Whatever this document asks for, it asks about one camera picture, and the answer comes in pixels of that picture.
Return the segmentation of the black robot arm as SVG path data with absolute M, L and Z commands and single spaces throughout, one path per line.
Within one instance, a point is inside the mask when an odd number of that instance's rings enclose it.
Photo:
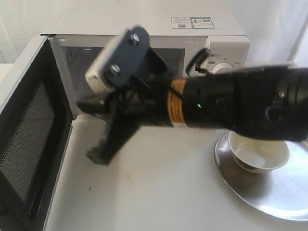
M 125 86 L 84 96 L 77 106 L 107 123 L 88 152 L 96 164 L 109 164 L 141 126 L 224 128 L 258 140 L 304 141 L 308 70 L 268 65 L 178 78 L 148 49 Z

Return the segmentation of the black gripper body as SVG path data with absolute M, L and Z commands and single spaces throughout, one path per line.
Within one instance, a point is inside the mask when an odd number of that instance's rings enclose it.
M 165 61 L 149 48 L 125 87 L 105 99 L 92 93 L 77 101 L 82 112 L 106 122 L 98 144 L 86 153 L 93 163 L 108 165 L 141 126 L 172 126 L 167 109 L 170 75 Z

